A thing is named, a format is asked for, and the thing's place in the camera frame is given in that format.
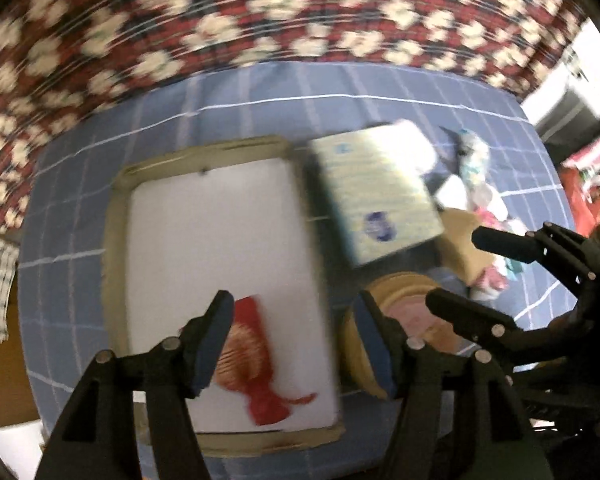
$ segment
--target wooden floor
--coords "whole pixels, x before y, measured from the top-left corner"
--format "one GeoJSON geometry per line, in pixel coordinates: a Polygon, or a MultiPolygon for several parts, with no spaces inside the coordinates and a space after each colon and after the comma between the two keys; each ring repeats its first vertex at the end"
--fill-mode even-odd
{"type": "Polygon", "coordinates": [[[39,418],[26,376],[17,319],[17,277],[6,311],[8,340],[0,344],[0,427],[39,418]]]}

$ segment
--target round container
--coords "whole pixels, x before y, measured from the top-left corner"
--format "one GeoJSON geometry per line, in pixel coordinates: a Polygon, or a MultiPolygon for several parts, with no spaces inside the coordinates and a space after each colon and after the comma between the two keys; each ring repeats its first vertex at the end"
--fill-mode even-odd
{"type": "MultiPolygon", "coordinates": [[[[424,303],[427,292],[438,287],[434,280],[422,274],[397,272],[375,280],[366,290],[385,315],[400,322],[407,336],[421,337],[438,351],[455,353],[461,337],[454,333],[451,323],[433,316],[424,303]]],[[[386,399],[386,392],[373,376],[351,309],[342,327],[342,353],[350,375],[360,388],[386,399]]]]}

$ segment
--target metal pin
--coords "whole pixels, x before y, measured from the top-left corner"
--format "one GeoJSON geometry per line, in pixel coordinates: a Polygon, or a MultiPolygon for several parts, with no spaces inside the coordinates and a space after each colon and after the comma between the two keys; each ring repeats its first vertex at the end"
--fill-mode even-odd
{"type": "Polygon", "coordinates": [[[177,350],[180,344],[181,342],[179,340],[179,337],[171,336],[167,337],[166,339],[164,339],[164,341],[162,341],[162,348],[164,350],[173,351],[177,350]]]}
{"type": "Polygon", "coordinates": [[[422,350],[425,346],[424,339],[421,337],[410,337],[407,339],[407,346],[411,350],[422,350]]]}
{"type": "Polygon", "coordinates": [[[505,333],[504,325],[497,323],[491,327],[491,333],[494,337],[502,337],[505,333]]]}
{"type": "Polygon", "coordinates": [[[113,359],[113,352],[110,350],[100,350],[96,354],[96,362],[103,365],[113,359]]]}
{"type": "Polygon", "coordinates": [[[488,350],[478,350],[474,354],[475,359],[478,363],[482,363],[483,365],[487,364],[491,361],[491,353],[488,350]]]}

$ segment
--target floral fabric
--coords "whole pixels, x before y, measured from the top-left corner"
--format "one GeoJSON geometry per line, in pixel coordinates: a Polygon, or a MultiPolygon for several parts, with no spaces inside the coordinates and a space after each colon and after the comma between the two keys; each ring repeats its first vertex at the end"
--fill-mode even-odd
{"type": "Polygon", "coordinates": [[[19,228],[40,148],[190,73],[262,60],[446,70],[523,97],[584,15],[574,0],[14,0],[0,16],[0,231],[19,228]]]}

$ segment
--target tissue box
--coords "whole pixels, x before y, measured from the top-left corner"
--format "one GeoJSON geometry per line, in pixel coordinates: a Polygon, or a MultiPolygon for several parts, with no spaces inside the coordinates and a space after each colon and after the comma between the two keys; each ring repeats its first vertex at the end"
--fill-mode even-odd
{"type": "Polygon", "coordinates": [[[443,225],[394,126],[311,142],[353,266],[438,236],[443,225]]]}

